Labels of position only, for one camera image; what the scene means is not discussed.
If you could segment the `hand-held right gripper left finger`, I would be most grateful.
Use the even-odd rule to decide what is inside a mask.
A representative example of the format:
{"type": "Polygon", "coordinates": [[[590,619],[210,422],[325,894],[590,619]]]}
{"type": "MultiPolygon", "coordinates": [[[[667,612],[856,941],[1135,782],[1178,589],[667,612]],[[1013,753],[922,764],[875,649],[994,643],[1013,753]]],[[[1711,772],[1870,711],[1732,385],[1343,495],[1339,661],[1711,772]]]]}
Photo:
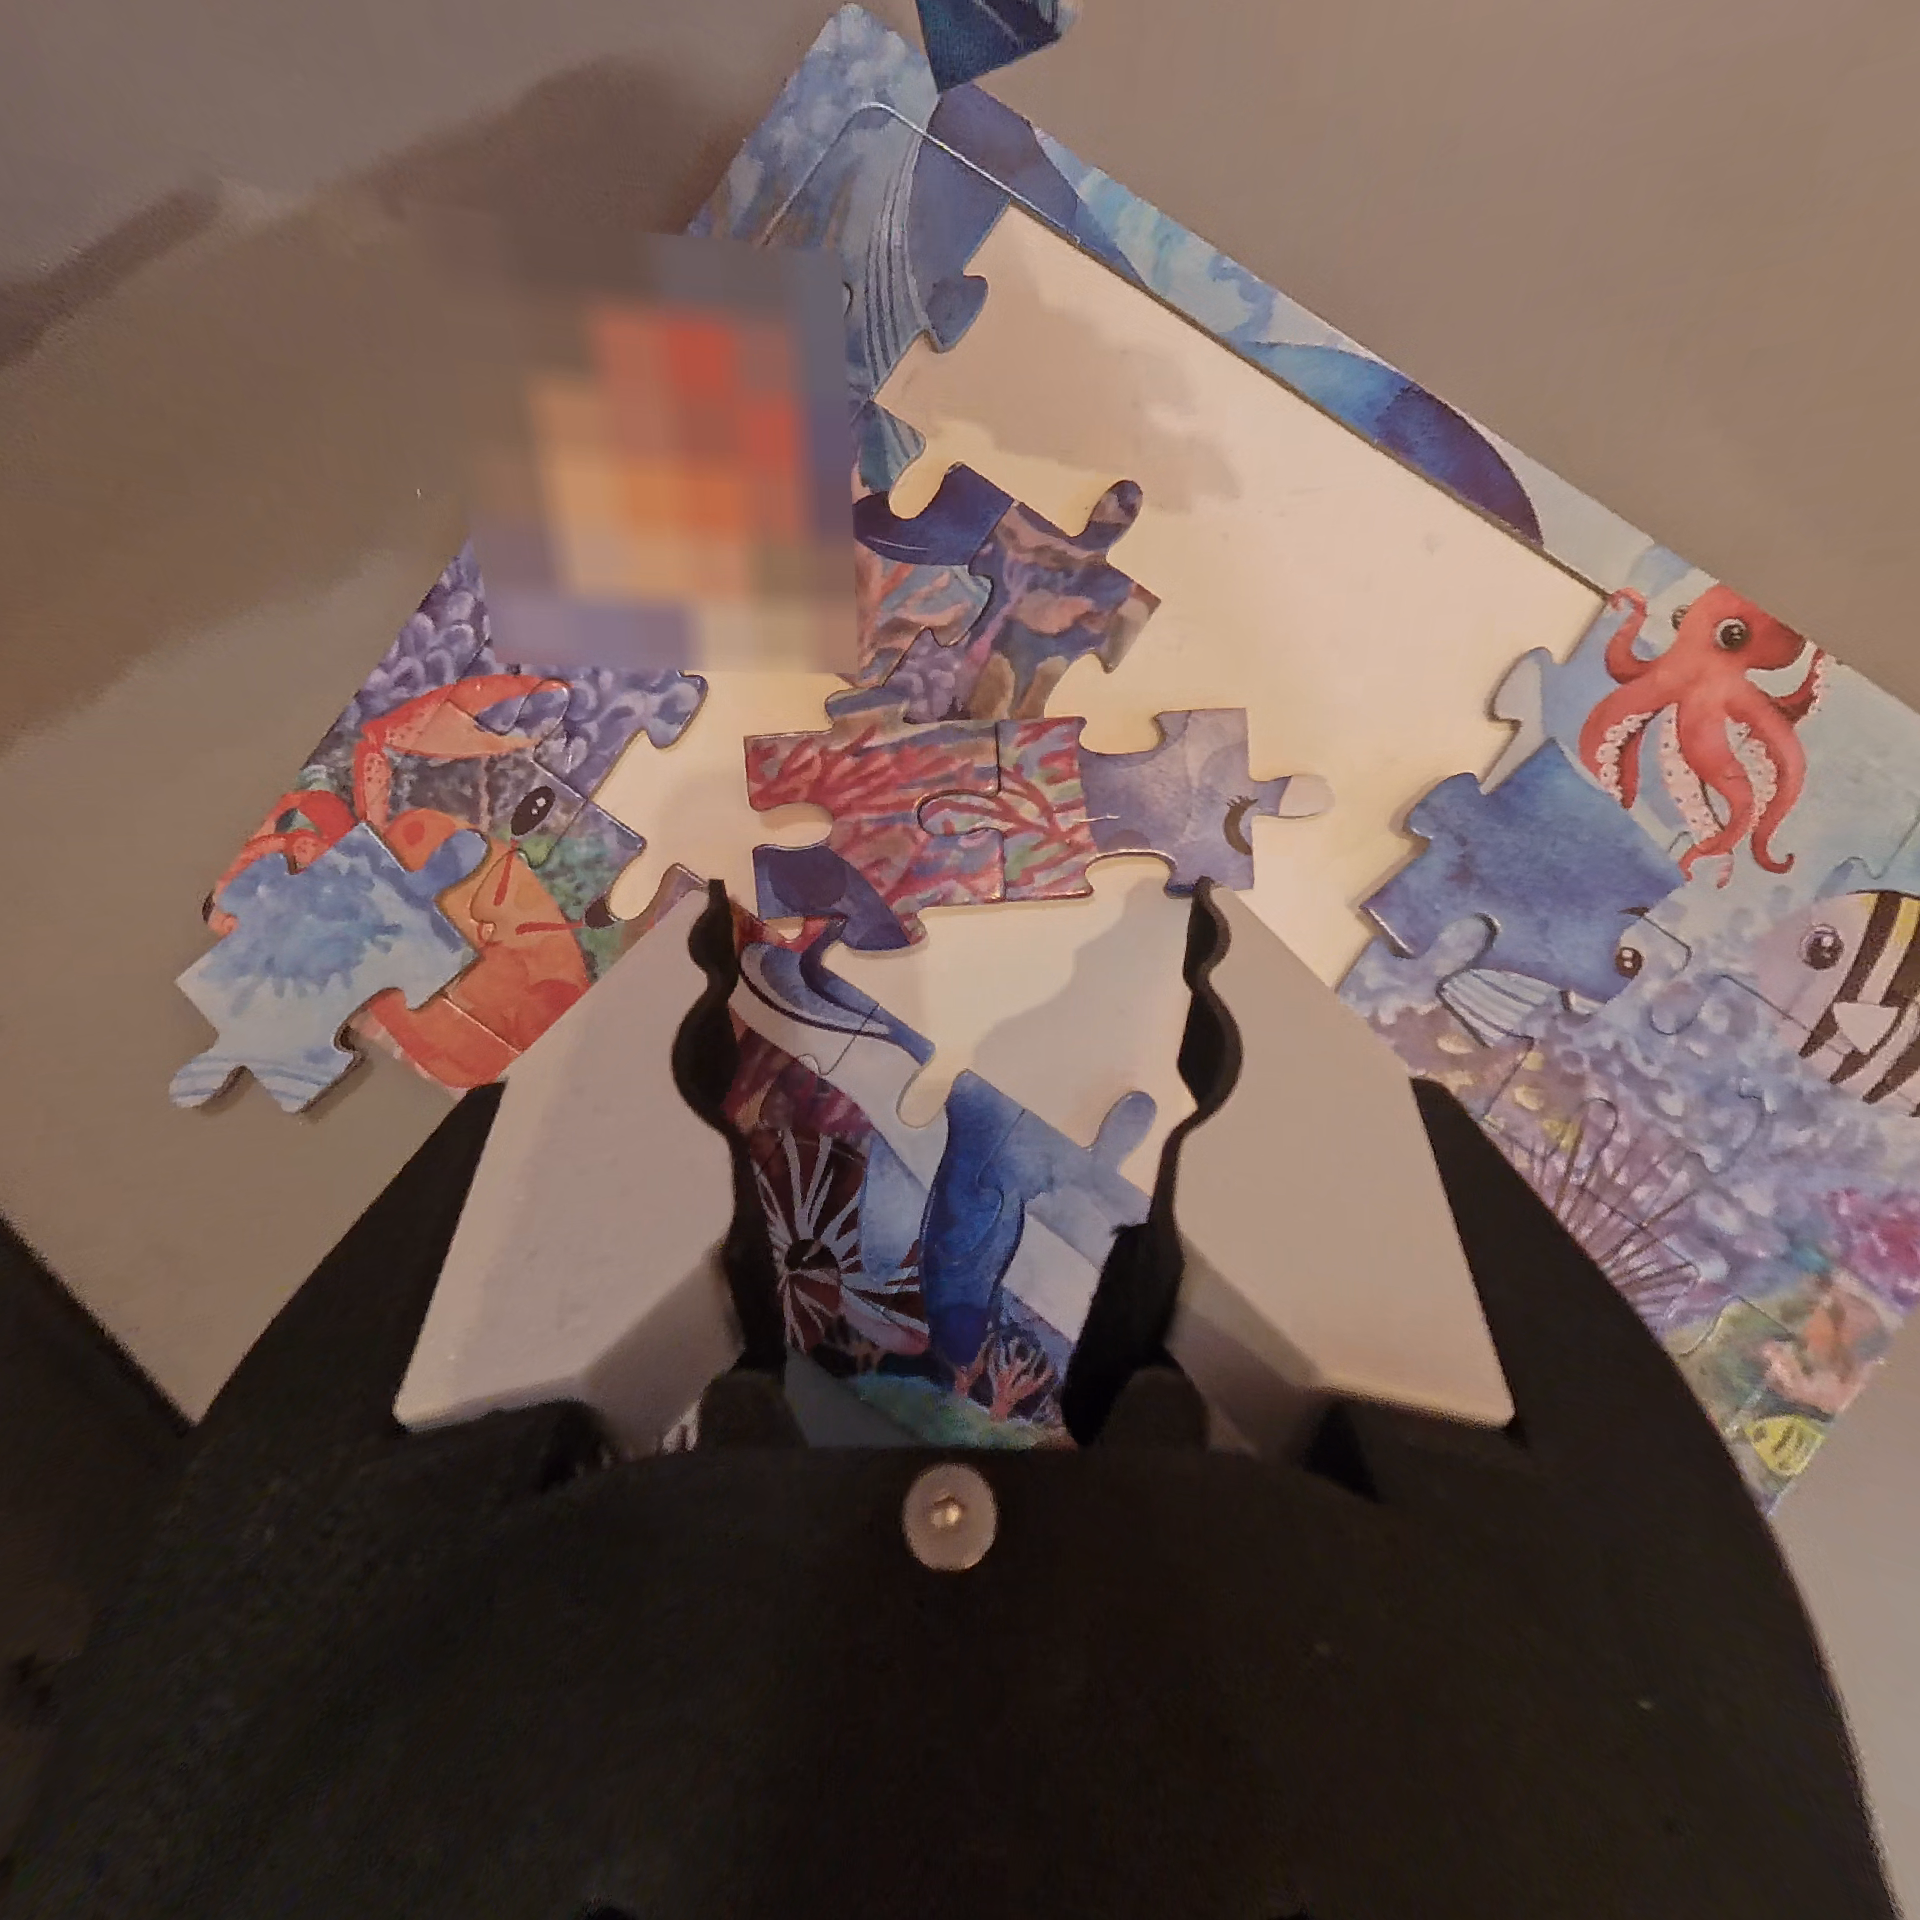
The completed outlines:
{"type": "Polygon", "coordinates": [[[704,908],[683,894],[507,1069],[392,1403],[404,1429],[579,1400],[619,1448],[659,1448],[739,1357],[730,1151],[669,1069],[707,985],[704,908]]]}

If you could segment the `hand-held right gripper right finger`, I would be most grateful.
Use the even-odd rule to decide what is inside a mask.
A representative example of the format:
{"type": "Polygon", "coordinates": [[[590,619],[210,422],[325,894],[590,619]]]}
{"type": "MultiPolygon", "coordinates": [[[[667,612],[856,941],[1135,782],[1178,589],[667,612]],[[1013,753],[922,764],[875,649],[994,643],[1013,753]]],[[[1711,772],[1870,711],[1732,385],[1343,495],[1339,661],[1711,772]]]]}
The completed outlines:
{"type": "Polygon", "coordinates": [[[1507,1387],[1400,1059],[1238,896],[1210,987],[1238,1073],[1179,1150],[1168,1349],[1216,1444],[1299,1453],[1334,1399],[1502,1429],[1507,1387]]]}

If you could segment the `pale blue white puzzle piece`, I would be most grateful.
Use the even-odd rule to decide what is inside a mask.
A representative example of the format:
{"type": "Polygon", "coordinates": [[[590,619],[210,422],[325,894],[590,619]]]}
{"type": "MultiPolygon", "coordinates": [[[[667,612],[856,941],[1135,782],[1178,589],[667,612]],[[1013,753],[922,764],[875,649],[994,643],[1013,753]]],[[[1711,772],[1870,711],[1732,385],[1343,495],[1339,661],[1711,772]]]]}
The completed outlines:
{"type": "Polygon", "coordinates": [[[230,931],[178,979],[214,1027],[214,1043],[171,1078],[178,1108],[196,1108],[251,1073],[300,1112],[357,1062],[347,1022],[376,993],[418,1007],[476,960],[442,911],[444,894],[488,857],[483,831],[458,830],[415,871],[360,822],[292,871],[264,854],[218,894],[230,931]]]}

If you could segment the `dark blue puzzle piece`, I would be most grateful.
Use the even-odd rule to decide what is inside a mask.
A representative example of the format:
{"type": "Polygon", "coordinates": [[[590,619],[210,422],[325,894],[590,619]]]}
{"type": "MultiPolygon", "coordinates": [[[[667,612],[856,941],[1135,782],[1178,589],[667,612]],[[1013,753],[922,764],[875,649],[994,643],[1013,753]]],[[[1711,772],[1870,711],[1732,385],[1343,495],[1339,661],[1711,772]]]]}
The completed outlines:
{"type": "Polygon", "coordinates": [[[1602,1004],[1676,965],[1648,913],[1680,884],[1672,857],[1552,740],[1499,784],[1452,775],[1407,812],[1419,849],[1359,911],[1396,953],[1480,920],[1480,969],[1602,1004]]]}

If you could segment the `grey blue puzzle piece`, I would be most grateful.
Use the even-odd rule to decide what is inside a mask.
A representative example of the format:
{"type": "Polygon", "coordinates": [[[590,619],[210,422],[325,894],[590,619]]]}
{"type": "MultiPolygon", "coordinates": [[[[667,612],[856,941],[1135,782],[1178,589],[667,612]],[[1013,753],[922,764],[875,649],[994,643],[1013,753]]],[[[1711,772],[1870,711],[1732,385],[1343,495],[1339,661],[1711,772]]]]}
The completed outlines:
{"type": "Polygon", "coordinates": [[[1232,891],[1256,883],[1255,824],[1330,808],[1318,775],[1256,780],[1244,708],[1164,711],[1159,742],[1142,751],[1079,750],[1092,857],[1148,854],[1168,863],[1166,889],[1199,879],[1232,891]]]}

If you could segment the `red coral puzzle piece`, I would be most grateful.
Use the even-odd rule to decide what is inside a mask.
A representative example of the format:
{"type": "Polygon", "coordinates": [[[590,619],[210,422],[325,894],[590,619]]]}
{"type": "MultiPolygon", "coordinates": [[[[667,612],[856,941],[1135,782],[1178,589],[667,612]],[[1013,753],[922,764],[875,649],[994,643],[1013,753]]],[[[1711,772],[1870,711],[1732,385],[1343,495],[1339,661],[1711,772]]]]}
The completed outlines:
{"type": "Polygon", "coordinates": [[[1083,716],[999,719],[991,792],[940,791],[918,824],[941,853],[984,853],[996,903],[1091,899],[1098,860],[1083,784],[1083,716]]]}
{"type": "Polygon", "coordinates": [[[820,732],[749,736],[743,744],[749,804],[810,804],[829,813],[822,841],[760,845],[752,854],[760,920],[836,927],[846,949],[899,951],[926,937],[927,908],[1003,901],[1003,849],[994,828],[923,824],[940,798],[999,796],[994,723],[906,723],[863,711],[820,732]]]}

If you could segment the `sea animal jigsaw puzzle tray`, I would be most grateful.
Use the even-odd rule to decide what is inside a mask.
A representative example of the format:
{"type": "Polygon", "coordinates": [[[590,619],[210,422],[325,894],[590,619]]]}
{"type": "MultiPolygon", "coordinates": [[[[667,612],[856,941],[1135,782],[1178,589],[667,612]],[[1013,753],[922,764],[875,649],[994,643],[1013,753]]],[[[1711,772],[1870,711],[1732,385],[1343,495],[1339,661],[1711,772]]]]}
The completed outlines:
{"type": "Polygon", "coordinates": [[[371,824],[404,868],[492,849],[438,908],[476,960],[344,1027],[480,1087],[711,879],[735,903],[723,1069],[772,1238],[780,1337],[933,1444],[1066,1444],[1098,1269],[1210,1102],[1172,1049],[1178,941],[1238,896],[1407,1073],[1450,1091],[1624,1296],[1763,1509],[1916,1310],[1916,711],[1749,595],[1511,456],[859,6],[827,20],[691,227],[691,264],[824,286],[853,447],[824,481],[918,513],[968,467],[1159,597],[1127,656],[1042,718],[1142,751],[1159,713],[1244,708],[1256,780],[1332,804],[1255,822],[1255,886],[1166,889],[1106,854],[1092,896],[922,911],[899,951],[763,920],[752,854],[829,813],[749,804],[746,740],[829,728],[853,588],[735,628],[723,542],[810,528],[806,443],[771,320],[562,296],[485,463],[474,534],[208,899],[371,824]],[[1436,784],[1491,789],[1557,742],[1672,857],[1648,923],[1676,965],[1576,1001],[1400,955],[1359,911],[1436,784]]]}

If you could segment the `black perforated chair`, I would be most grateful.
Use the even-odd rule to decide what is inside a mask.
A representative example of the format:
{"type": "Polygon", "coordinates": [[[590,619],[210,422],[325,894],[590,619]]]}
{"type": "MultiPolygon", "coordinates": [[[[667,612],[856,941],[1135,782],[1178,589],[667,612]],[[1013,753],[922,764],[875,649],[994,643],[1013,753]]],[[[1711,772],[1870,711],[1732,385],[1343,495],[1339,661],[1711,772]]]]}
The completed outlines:
{"type": "Polygon", "coordinates": [[[142,1502],[176,1475],[184,1437],[181,1407],[5,1221],[5,1483],[142,1502]]]}

